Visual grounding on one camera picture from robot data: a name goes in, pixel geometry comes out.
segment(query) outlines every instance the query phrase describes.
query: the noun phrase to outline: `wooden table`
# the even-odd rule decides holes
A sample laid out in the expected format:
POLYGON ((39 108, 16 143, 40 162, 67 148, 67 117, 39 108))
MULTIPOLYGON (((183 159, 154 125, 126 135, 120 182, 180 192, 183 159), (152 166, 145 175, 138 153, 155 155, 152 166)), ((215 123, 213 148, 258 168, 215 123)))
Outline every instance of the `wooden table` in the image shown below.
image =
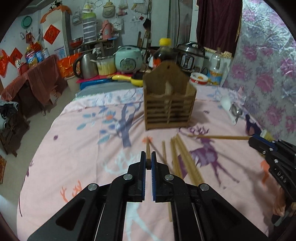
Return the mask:
POLYGON ((15 78, 2 91, 1 98, 5 101, 12 101, 15 97, 18 97, 21 100, 19 91, 22 88, 28 87, 41 108, 43 115, 45 115, 45 105, 49 103, 50 92, 54 88, 62 92, 67 86, 67 82, 62 78, 57 67, 58 60, 56 55, 52 55, 15 78))

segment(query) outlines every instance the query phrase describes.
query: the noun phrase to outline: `blue gripper pad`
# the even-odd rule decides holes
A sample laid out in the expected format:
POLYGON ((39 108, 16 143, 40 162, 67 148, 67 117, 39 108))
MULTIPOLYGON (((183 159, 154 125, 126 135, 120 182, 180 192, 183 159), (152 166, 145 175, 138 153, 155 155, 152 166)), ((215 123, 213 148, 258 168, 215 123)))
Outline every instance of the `blue gripper pad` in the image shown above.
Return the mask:
POLYGON ((263 151, 269 151, 270 148, 272 148, 274 151, 277 151, 277 146, 274 143, 269 142, 268 140, 256 134, 250 137, 249 145, 260 153, 263 151))
POLYGON ((141 161, 144 162, 143 165, 143 179, 142 179, 142 200, 145 200, 145 183, 146 183, 146 153, 143 151, 143 156, 141 155, 141 161))
POLYGON ((151 175, 152 175, 152 197, 153 201, 156 201, 156 182, 155 182, 155 157, 151 155, 151 175))

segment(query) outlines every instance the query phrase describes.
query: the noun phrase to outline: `deer pattern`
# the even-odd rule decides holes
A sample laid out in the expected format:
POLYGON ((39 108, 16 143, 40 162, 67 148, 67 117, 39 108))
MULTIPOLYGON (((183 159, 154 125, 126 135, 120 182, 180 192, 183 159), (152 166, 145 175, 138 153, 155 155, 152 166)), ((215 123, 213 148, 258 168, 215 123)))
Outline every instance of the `deer pattern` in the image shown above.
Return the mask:
MULTIPOLYGON (((82 187, 81 187, 81 182, 80 182, 80 180, 78 180, 77 183, 78 183, 78 185, 75 185, 75 187, 73 188, 73 191, 74 191, 74 192, 72 192, 72 197, 75 197, 78 193, 80 193, 80 192, 82 191, 82 187)), ((64 200, 66 203, 68 203, 69 201, 68 201, 68 199, 66 198, 66 190, 67 190, 67 188, 63 188, 63 187, 62 187, 62 190, 60 191, 60 194, 61 194, 63 200, 64 200)))
MULTIPOLYGON (((203 127, 189 127, 187 128, 187 130, 192 133, 192 134, 199 134, 199 135, 204 135, 207 134, 209 132, 210 129, 205 129, 204 126, 203 127)), ((211 142, 214 142, 213 140, 209 139, 209 138, 200 138, 201 143, 203 144, 202 148, 198 148, 195 150, 190 151, 190 155, 192 157, 192 159, 194 160, 194 162, 196 163, 196 166, 199 167, 203 167, 203 166, 207 166, 207 165, 211 165, 214 173, 215 173, 215 177, 219 183, 219 186, 221 186, 221 180, 218 174, 218 169, 221 169, 226 175, 228 175, 234 182, 239 183, 239 180, 237 180, 236 178, 234 178, 222 165, 221 163, 218 162, 218 154, 215 150, 215 148, 212 146, 211 142)), ((187 170, 185 168, 185 165, 182 161, 181 156, 178 156, 179 162, 180 162, 180 167, 182 170, 182 174, 183 177, 185 177, 187 175, 187 170)))

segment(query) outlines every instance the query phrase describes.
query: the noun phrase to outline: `floor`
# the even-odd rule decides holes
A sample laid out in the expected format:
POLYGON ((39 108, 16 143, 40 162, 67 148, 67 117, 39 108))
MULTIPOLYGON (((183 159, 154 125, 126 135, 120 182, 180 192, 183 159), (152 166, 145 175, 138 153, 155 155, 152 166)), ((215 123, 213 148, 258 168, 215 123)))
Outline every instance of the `floor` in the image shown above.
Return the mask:
POLYGON ((52 122, 73 98, 74 94, 67 88, 57 100, 57 105, 50 112, 47 112, 46 116, 43 116, 39 112, 30 117, 28 119, 30 121, 30 129, 24 134, 21 140, 20 148, 17 150, 17 157, 14 157, 12 154, 8 154, 5 157, 7 163, 3 184, 0 185, 0 211, 15 234, 17 233, 16 216, 18 198, 29 164, 52 122))

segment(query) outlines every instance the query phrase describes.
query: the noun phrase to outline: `metal spoon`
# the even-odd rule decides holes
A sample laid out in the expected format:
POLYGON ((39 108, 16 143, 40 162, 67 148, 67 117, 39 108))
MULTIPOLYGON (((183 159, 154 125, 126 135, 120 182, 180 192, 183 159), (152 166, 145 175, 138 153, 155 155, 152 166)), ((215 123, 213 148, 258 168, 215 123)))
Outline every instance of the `metal spoon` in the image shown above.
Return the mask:
POLYGON ((236 106, 234 103, 232 103, 231 105, 231 112, 234 116, 236 116, 235 123, 238 121, 239 117, 243 114, 242 109, 236 106))
POLYGON ((237 113, 236 113, 236 119, 235 119, 235 122, 237 122, 238 121, 238 119, 239 119, 239 117, 242 115, 242 109, 241 108, 239 108, 238 110, 237 110, 237 113))

